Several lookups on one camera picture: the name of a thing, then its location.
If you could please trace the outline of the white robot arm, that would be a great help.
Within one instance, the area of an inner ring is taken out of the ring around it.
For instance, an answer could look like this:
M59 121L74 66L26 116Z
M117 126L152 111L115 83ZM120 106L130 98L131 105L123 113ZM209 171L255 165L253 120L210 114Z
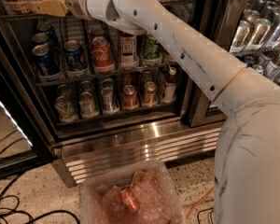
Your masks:
M215 156L215 223L280 224L280 87L159 0L63 0L74 16L151 33L227 119Z

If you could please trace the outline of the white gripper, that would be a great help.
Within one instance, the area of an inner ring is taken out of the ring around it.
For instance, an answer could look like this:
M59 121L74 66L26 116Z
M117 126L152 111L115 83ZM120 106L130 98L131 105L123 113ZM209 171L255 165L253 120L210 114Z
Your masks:
M64 17L69 8L78 19L91 17L87 10L87 0L27 0L26 3L30 3L30 9L35 14Z

